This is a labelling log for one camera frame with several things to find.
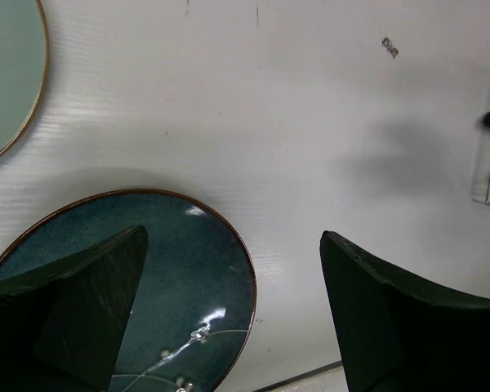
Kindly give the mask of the dark teal plate front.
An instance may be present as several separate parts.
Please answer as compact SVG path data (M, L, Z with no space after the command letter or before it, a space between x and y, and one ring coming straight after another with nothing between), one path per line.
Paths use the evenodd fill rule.
M213 391L256 310L256 276L234 228L193 199L157 189L97 194L53 212L0 256L0 280L133 225L149 249L109 384L112 391Z

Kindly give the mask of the mint green flower plate front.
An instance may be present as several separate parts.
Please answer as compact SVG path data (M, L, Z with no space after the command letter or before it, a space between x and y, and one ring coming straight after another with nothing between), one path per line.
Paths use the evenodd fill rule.
M0 1L0 157L26 132L38 110L50 61L40 1Z

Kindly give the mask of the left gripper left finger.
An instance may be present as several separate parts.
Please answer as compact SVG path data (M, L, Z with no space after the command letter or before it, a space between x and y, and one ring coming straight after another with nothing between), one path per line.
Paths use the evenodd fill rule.
M148 252L129 227L0 281L0 391L105 391Z

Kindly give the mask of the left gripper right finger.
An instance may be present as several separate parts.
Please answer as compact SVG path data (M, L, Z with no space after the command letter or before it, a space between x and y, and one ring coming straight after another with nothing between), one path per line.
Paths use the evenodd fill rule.
M351 391L490 391L490 299L384 261L332 231L320 259Z

